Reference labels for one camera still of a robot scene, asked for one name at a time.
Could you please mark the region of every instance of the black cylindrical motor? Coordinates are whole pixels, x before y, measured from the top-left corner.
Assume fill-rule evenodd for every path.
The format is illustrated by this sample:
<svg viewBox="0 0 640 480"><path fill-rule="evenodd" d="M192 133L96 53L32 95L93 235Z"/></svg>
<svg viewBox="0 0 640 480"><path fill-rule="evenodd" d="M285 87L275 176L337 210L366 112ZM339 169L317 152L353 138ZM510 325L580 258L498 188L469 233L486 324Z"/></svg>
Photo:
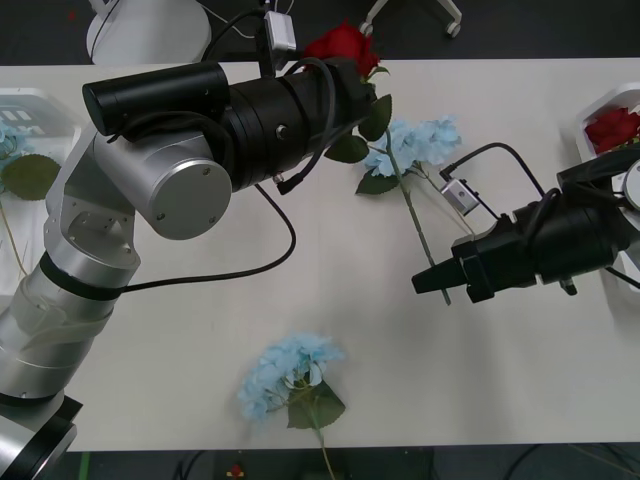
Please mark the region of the black cylindrical motor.
<svg viewBox="0 0 640 480"><path fill-rule="evenodd" d="M229 84L220 65L206 62L89 83L82 96L91 120L107 136L151 113L218 115L229 103Z"/></svg>
<svg viewBox="0 0 640 480"><path fill-rule="evenodd" d="M351 60L326 63L336 87L335 137L366 118L376 96ZM103 135L164 112L195 112L219 123L233 141L233 162L225 168L234 191L290 170L313 153L329 113L327 81L313 68L229 87L220 66L205 62L88 84L83 95ZM211 148L221 153L221 145Z"/></svg>

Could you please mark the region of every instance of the white table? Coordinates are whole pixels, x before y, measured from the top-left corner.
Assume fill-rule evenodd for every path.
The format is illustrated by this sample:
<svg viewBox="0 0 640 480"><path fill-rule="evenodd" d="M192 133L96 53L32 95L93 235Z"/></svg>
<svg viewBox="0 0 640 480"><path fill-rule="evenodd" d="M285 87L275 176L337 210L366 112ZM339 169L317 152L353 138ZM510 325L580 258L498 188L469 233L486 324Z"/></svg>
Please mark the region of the white table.
<svg viewBox="0 0 640 480"><path fill-rule="evenodd" d="M459 155L508 142L545 188L578 161L562 129L585 105L640 75L640 60L632 59L385 66L392 75L378 77L378 91L393 92L396 115L457 114ZM0 86L44 88L83 113L83 83L139 70L0 68ZM230 82L258 74L255 65L225 70ZM324 161L298 190L277 198L299 234L297 251L278 269L125 295L67 389L84 404L72 448L315 447L311 433L287 431L282 417L252 432L235 400L259 353L293 330L332 335L348 353L329 375L348 405L326 430L330 446L640 440L640 316L631 307L612 313L603 279L607 288L615 283L593 273L576 279L578 297L551 285L477 305L456 289L448 308L439 293L415 295L411 276L427 262L408 211L397 191L354 196L362 169ZM502 153L464 173L501 211L536 198ZM414 189L442 261L463 231L426 185ZM472 221L491 224L480 212ZM136 241L143 265L134 280L145 281L262 265L284 251L288 237L249 189L201 238L163 240L140 221Z"/></svg>

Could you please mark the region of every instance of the silver robotic arm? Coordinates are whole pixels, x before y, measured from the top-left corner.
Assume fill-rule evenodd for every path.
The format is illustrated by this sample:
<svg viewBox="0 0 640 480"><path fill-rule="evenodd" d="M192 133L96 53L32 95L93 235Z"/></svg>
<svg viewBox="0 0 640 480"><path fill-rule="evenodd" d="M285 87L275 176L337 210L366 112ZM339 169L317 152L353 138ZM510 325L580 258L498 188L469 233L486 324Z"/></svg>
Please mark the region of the silver robotic arm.
<svg viewBox="0 0 640 480"><path fill-rule="evenodd" d="M0 478L40 478L75 438L81 405L63 389L140 265L136 212L164 238L197 237L232 192L369 115L355 64L322 67L228 86L205 62L85 85L93 124L47 196L46 252L0 314Z"/></svg>
<svg viewBox="0 0 640 480"><path fill-rule="evenodd" d="M80 405L61 392L140 265L135 212L163 237L187 239L213 227L231 198L201 133L106 140L93 126L83 132L47 198L46 254L0 316L6 478L38 478L75 437Z"/></svg>

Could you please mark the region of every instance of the flower stem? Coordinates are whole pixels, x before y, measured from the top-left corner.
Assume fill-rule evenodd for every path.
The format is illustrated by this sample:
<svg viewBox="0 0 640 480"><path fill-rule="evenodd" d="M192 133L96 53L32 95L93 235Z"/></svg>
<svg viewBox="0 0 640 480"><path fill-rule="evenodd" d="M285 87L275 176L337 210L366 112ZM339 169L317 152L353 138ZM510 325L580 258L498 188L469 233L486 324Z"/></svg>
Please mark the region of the flower stem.
<svg viewBox="0 0 640 480"><path fill-rule="evenodd" d="M442 195L442 192L440 191L438 186L433 182L433 180L431 180L431 177L429 176L429 174L422 169L422 165L420 165L420 162L418 162L418 169L422 173L424 173L425 180L431 184L431 186L435 189L435 191L438 192L438 194L440 196L444 197L444 195ZM473 228L471 228L471 226L467 223L467 221L464 219L464 216L462 216L462 214L455 208L453 209L453 211L456 212L456 214L458 215L458 217L460 218L462 223L464 223L465 227L467 227L467 230L469 230L471 235L473 235L475 237L476 236L476 232L473 231Z"/></svg>
<svg viewBox="0 0 640 480"><path fill-rule="evenodd" d="M322 432L317 431L320 439L320 448L322 449L322 456L324 456L324 463L327 465L327 470L329 470L329 476L331 480L336 480L335 475L333 474L333 470L331 469L331 462L329 462L329 456L327 455L327 449L324 447L324 436Z"/></svg>
<svg viewBox="0 0 640 480"><path fill-rule="evenodd" d="M18 248L16 247L16 242L13 238L13 233L11 232L11 228L9 227L9 222L7 221L7 216L4 213L4 208L2 208L2 203L0 203L0 214L2 215L2 221L4 222L5 226L7 227L7 233L9 234L9 240L11 240L11 247L13 248L13 254L16 257L16 261L18 262L18 265L20 266L20 270L22 270L22 273L24 273L24 276L28 276L29 274L27 273L27 271L24 269L24 265L22 265L22 261L20 260L20 254L18 253Z"/></svg>
<svg viewBox="0 0 640 480"><path fill-rule="evenodd" d="M311 423L313 424L313 431L318 437L318 441L320 442L320 449L322 450L322 456L324 457L324 463L327 466L327 470L329 471L329 476L331 480L336 480L335 475L333 474L333 469L331 468L331 462L329 461L329 455L327 455L327 449L324 446L324 435L322 435L322 430L318 426L318 421L316 420L316 416L314 414L314 407L309 407L309 418L311 418Z"/></svg>
<svg viewBox="0 0 640 480"><path fill-rule="evenodd" d="M429 250L429 245L427 244L427 240L424 237L424 233L422 233L422 226L420 225L420 221L418 220L418 215L416 214L415 209L413 208L413 202L411 201L411 195L409 194L409 189L404 183L402 178L402 173L400 172L400 168L398 167L398 163L396 162L396 158L393 155L393 150L391 149L391 132L387 128L387 151L386 154L389 155L389 159L391 160L391 165L393 165L393 171L396 173L396 177L398 177L398 182L400 184L400 190L402 190L402 195L404 195L404 200L407 203L407 207L409 207L409 213L411 213L411 219L413 220L413 224L416 227L418 232L418 237L420 237L420 243L422 244L422 249L424 253L427 255L427 259L429 260L429 265L432 267L435 266L436 262L434 262L433 257L431 256L431 250ZM449 297L449 293L446 289L442 289L442 296L444 297L444 301L447 305L451 305L451 298Z"/></svg>

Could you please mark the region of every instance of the white chair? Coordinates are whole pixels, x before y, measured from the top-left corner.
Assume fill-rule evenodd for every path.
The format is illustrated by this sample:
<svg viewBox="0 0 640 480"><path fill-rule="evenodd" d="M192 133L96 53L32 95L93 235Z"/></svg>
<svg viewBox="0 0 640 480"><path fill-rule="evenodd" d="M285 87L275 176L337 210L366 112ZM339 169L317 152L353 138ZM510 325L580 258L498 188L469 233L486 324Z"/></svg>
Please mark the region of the white chair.
<svg viewBox="0 0 640 480"><path fill-rule="evenodd" d="M209 19L196 0L89 2L96 16L87 52L96 65L196 62L211 39Z"/></svg>
<svg viewBox="0 0 640 480"><path fill-rule="evenodd" d="M367 14L367 18L360 25L360 31L364 33L366 36L369 36L373 33L373 19L376 15L382 10L389 0L377 0L373 5L369 13ZM455 38L458 33L460 33L460 23L462 22L462 13L456 7L456 4L453 3L453 0L438 0L440 5L444 7L444 9L453 17L453 20L447 25L446 32L451 38Z"/></svg>

